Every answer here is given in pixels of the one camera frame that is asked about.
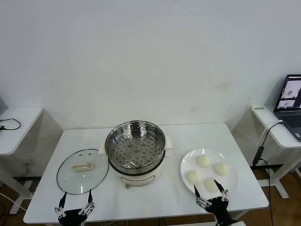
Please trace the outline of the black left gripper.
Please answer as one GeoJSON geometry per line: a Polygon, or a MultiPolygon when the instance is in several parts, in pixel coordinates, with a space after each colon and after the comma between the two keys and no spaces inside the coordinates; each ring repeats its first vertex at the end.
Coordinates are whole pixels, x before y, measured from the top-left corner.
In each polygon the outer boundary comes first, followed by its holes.
{"type": "Polygon", "coordinates": [[[86,221],[87,215],[90,215],[95,208],[93,202],[92,191],[89,190],[87,204],[82,209],[73,209],[64,211],[67,192],[60,199],[58,207],[55,207],[55,213],[58,216],[58,221],[63,226],[80,226],[86,221]]]}

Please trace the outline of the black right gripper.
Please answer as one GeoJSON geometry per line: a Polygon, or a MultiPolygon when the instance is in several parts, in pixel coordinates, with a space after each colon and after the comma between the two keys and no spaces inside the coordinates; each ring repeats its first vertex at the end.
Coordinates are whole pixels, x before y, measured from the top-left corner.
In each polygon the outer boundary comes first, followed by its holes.
{"type": "Polygon", "coordinates": [[[222,197],[215,197],[207,201],[206,199],[201,197],[196,186],[193,186],[196,196],[196,204],[207,212],[214,214],[219,224],[231,224],[232,218],[227,211],[229,204],[227,197],[228,190],[224,189],[224,187],[217,180],[214,179],[214,182],[221,192],[222,197]]]}

